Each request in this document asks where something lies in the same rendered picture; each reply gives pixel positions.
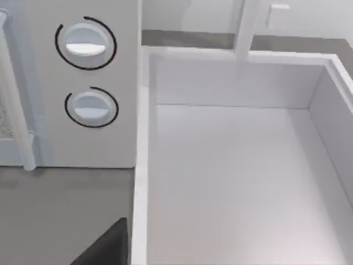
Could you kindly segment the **large microwave knob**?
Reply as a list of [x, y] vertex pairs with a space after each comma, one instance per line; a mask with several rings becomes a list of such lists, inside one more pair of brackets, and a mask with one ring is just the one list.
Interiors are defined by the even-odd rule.
[[63, 33], [65, 51], [79, 59], [96, 58], [105, 54], [110, 43], [108, 36], [98, 26], [77, 23], [69, 26]]

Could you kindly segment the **small microwave knob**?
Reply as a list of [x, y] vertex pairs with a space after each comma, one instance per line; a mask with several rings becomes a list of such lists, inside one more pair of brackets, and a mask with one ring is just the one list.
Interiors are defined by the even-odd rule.
[[69, 100], [68, 110], [80, 123], [88, 126], [106, 124], [115, 115], [116, 107], [109, 96], [87, 91]]

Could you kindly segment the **pale microwave oven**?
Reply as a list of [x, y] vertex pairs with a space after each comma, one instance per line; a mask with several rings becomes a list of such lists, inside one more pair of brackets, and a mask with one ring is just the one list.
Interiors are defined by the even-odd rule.
[[[0, 0], [9, 12], [6, 39], [37, 167], [133, 168], [141, 73], [142, 0]], [[108, 36], [105, 54], [79, 59], [64, 48], [71, 25], [89, 23]], [[115, 115], [88, 126], [69, 100], [109, 96]], [[0, 94], [0, 165], [22, 166]]]

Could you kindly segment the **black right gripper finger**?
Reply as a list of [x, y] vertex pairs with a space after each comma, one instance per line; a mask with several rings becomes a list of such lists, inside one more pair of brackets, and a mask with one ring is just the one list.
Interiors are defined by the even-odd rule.
[[127, 218], [120, 218], [70, 265], [127, 265]]

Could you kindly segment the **tall white tap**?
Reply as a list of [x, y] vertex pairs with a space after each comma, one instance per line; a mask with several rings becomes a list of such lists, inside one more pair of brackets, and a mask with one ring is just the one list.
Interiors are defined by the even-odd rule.
[[[234, 53], [238, 61], [247, 61], [250, 53], [256, 23], [263, 0], [242, 0], [238, 22], [238, 34], [234, 39]], [[266, 15], [265, 26], [270, 30], [280, 30], [285, 27], [286, 18], [290, 12], [287, 3], [271, 2]]]

